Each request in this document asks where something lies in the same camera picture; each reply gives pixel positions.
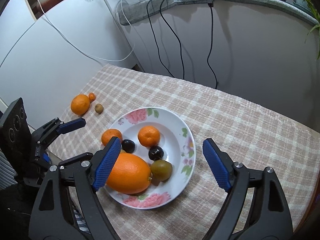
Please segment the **mandarin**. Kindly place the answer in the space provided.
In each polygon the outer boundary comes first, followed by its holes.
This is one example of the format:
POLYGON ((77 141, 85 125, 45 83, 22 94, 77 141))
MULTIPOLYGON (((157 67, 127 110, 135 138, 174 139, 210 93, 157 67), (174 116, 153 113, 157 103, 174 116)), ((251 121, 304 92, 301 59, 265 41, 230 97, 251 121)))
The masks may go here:
POLYGON ((138 140, 144 147, 153 147, 158 145, 161 134, 154 126, 144 126, 138 132, 138 140))
POLYGON ((117 129, 108 129, 101 136, 101 143, 106 146, 108 142, 113 138, 118 137, 120 142, 123 140, 122 133, 117 129))

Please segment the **dark plum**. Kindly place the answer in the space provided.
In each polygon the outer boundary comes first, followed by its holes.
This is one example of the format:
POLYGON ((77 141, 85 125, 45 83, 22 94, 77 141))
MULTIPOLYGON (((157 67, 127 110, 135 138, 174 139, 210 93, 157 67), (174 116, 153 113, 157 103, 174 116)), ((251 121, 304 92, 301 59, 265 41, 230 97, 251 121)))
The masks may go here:
POLYGON ((121 143, 122 150, 126 153, 133 153, 135 151, 136 145, 132 140, 124 139, 121 143))
POLYGON ((148 152, 149 159, 152 161, 161 160, 163 158, 163 155, 164 151, 159 146, 152 146, 148 152))

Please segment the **green kiwi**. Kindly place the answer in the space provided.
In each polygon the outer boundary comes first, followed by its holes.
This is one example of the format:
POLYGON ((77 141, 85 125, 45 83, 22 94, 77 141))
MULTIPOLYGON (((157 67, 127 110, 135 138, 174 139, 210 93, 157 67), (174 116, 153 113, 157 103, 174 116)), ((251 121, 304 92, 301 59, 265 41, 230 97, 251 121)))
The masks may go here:
POLYGON ((173 167, 171 163, 165 160, 157 160, 151 164, 150 170, 153 179, 157 181, 165 181, 171 177, 173 167))

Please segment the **large orange in plate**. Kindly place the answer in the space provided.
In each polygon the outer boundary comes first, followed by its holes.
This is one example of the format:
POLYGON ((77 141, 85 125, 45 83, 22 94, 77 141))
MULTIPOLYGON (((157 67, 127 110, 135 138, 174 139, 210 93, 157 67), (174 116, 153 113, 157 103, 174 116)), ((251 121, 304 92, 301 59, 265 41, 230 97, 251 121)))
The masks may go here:
POLYGON ((138 194, 151 184, 151 170, 146 161, 130 153, 120 153, 106 185, 123 194, 138 194))

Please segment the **large orange on cloth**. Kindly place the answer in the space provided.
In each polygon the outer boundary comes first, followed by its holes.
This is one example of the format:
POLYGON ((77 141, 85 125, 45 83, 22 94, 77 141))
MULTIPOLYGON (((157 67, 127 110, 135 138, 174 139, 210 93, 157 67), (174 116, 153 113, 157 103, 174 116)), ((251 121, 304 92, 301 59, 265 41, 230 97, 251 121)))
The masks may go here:
POLYGON ((90 104, 87 95, 79 94, 71 101, 71 111, 76 115, 84 115, 89 110, 90 104))

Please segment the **striped blue cloth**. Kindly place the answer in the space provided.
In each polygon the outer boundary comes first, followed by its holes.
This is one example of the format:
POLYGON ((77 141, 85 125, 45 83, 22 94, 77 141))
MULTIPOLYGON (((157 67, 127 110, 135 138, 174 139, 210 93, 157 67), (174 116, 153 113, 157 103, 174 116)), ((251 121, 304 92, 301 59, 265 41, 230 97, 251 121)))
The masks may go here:
POLYGON ((73 207, 73 212, 74 212, 76 222, 77 222, 79 229, 85 233, 90 234, 90 231, 89 231, 89 228, 86 224, 85 219, 83 218, 83 216, 81 215, 81 213, 79 212, 79 210, 77 209, 77 207, 74 204, 72 204, 72 207, 73 207))

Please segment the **small brown kiwi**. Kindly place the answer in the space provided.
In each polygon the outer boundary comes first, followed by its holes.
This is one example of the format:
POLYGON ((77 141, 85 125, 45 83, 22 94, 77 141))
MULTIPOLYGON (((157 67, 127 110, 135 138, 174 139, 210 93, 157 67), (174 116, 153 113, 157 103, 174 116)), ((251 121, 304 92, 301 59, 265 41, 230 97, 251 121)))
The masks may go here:
POLYGON ((97 103, 94 108, 95 112, 101 114, 104 111, 104 107, 102 104, 97 103))

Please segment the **small kumquat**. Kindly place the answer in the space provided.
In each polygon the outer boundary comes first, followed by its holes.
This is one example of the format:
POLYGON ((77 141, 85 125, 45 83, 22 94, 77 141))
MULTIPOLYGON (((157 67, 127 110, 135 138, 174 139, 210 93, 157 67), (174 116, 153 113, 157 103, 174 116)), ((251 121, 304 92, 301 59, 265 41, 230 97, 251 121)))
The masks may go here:
POLYGON ((96 99, 96 96, 94 93, 89 93, 88 98, 89 98, 90 102, 93 102, 96 99))

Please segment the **plaid beige tablecloth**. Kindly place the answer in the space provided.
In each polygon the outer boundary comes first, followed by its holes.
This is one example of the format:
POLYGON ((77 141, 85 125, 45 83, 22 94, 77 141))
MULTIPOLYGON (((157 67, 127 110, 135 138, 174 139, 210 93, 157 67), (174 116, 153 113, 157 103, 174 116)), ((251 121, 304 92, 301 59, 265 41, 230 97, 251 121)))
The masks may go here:
POLYGON ((94 93, 102 114, 89 111, 86 126, 60 136, 50 147, 60 159, 101 148, 101 135, 122 115, 141 107, 164 107, 179 115, 195 139, 195 171, 186 189, 154 210, 114 201, 105 189, 99 200, 122 239, 202 239, 225 199, 202 154, 204 139, 246 167, 274 168, 290 208, 293 227, 302 220, 317 184, 319 134, 294 120, 240 97, 192 82, 105 66, 72 96, 94 93))

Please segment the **floral white plate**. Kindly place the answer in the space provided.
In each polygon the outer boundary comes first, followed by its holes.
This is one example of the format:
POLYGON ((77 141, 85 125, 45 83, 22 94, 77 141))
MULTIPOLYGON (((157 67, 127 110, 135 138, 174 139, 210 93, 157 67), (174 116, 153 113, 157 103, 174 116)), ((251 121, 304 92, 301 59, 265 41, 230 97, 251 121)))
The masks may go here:
POLYGON ((123 139, 132 140, 135 143, 133 154, 150 165, 149 150, 138 141, 139 130, 148 125, 160 132, 159 147, 164 151, 163 159, 171 163, 173 168, 170 178, 164 182, 154 182, 145 191, 132 196, 106 187, 115 201, 140 210, 161 207, 178 197, 189 183, 196 162, 195 141, 189 127, 167 109, 139 108, 121 116, 110 127, 119 130, 123 139))

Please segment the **grey sill mat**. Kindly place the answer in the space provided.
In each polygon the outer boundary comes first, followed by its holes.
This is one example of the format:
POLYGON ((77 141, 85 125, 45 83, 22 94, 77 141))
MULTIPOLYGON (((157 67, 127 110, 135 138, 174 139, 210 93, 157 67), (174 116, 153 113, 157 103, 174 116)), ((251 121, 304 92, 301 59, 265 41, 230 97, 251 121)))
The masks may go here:
MULTIPOLYGON (((310 25, 316 24, 317 20, 306 12, 281 0, 221 0, 227 2, 255 4, 271 9, 276 9, 294 16, 310 25)), ((123 26, 140 22, 148 16, 158 14, 178 5, 206 4, 207 0, 146 0, 139 3, 125 5, 119 9, 118 19, 123 26)))

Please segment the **potted spider plant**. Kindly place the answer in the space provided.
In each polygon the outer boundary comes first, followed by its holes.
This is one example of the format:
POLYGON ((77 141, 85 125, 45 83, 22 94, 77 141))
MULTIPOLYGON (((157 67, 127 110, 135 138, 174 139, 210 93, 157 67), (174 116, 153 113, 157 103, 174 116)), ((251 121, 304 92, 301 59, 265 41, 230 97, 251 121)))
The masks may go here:
POLYGON ((314 26, 307 33, 305 41, 307 40, 308 36, 315 30, 318 31, 319 36, 319 12, 317 11, 313 2, 311 0, 295 0, 295 3, 298 4, 301 8, 304 8, 308 12, 310 12, 311 16, 316 20, 316 24, 314 24, 314 26))

